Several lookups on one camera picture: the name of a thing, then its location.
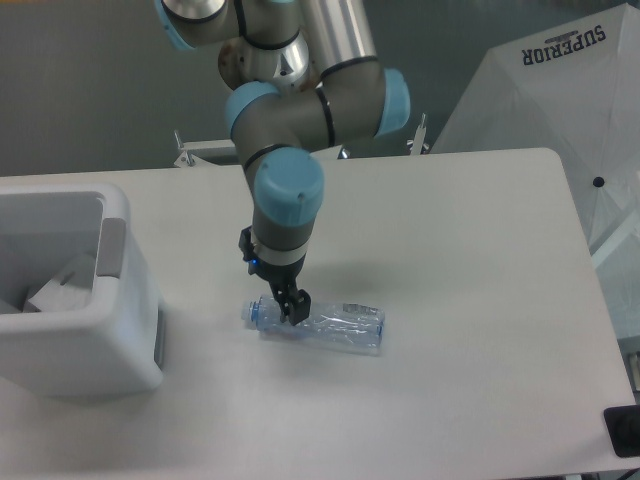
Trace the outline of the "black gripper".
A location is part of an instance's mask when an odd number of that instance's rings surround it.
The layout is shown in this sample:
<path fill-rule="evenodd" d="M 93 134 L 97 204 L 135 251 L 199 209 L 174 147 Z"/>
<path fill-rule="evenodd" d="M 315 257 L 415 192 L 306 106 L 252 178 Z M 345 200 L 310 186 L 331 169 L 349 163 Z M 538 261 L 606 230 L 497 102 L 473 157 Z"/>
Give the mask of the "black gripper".
<path fill-rule="evenodd" d="M 266 281 L 277 303 L 281 323 L 298 325 L 310 315 L 310 295 L 298 289 L 297 276 L 302 270 L 302 254 L 291 251 L 271 250 L 260 244 L 252 228 L 244 228 L 238 246 L 248 273 Z"/>

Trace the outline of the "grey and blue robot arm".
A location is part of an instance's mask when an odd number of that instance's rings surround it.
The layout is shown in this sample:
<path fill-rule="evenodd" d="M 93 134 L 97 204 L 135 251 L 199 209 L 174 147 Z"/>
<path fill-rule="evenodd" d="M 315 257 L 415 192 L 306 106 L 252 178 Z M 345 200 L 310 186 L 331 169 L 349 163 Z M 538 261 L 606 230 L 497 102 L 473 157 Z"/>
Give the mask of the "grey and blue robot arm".
<path fill-rule="evenodd" d="M 324 195 L 314 152 L 405 126 L 403 75 L 377 56 L 360 1 L 159 1 L 172 44 L 237 46 L 225 119 L 254 210 L 239 247 L 284 322 L 310 313 L 296 279 Z"/>

